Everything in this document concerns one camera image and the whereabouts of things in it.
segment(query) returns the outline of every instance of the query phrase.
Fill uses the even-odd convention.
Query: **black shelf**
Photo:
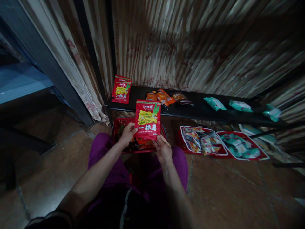
[[[109,100],[109,109],[111,110],[121,110],[121,111],[130,111],[135,112],[136,110],[136,100],[137,99],[146,99],[146,93],[158,88],[150,87],[137,87],[131,86],[129,104],[115,103]],[[168,94],[177,92],[175,90],[166,90]],[[287,126],[288,123],[280,119],[278,122],[273,122],[269,118],[265,117],[262,114],[264,107],[255,102],[250,101],[247,98],[240,97],[231,97],[224,95],[215,95],[215,94],[204,94],[196,92],[183,92],[183,94],[192,101],[194,106],[191,105],[181,105],[178,103],[171,104],[168,110],[161,109],[161,115],[183,117],[190,119],[200,119],[207,121],[221,121],[227,123],[240,123],[248,124],[253,126],[263,126],[263,127],[282,127]],[[226,107],[227,110],[215,111],[212,109],[204,100],[205,97],[214,97],[219,99],[222,104]],[[229,101],[237,100],[247,103],[251,106],[253,113],[237,111],[231,106],[229,106]]]

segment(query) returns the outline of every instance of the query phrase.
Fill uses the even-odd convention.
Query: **knee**
[[[95,136],[94,141],[108,141],[111,140],[111,137],[107,133],[99,133],[98,135]]]
[[[173,158],[177,157],[181,160],[186,160],[183,150],[179,146],[172,146]]]

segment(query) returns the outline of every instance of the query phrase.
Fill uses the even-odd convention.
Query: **person's right hand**
[[[156,141],[152,141],[157,150],[157,157],[160,163],[172,161],[172,147],[167,140],[162,136],[158,135]]]

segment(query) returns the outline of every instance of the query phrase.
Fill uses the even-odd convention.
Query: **snack pile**
[[[261,154],[258,148],[252,147],[251,142],[235,134],[221,135],[221,139],[235,157],[257,158]]]
[[[194,153],[203,153],[204,155],[219,154],[221,147],[216,145],[221,145],[221,142],[217,138],[215,131],[205,132],[202,126],[182,127],[182,134]]]

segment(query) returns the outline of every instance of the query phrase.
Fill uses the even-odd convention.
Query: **person's left hand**
[[[127,126],[125,126],[122,137],[118,141],[118,143],[123,144],[125,147],[128,146],[129,142],[132,140],[133,135],[138,131],[137,128],[134,128],[134,123],[130,122]]]

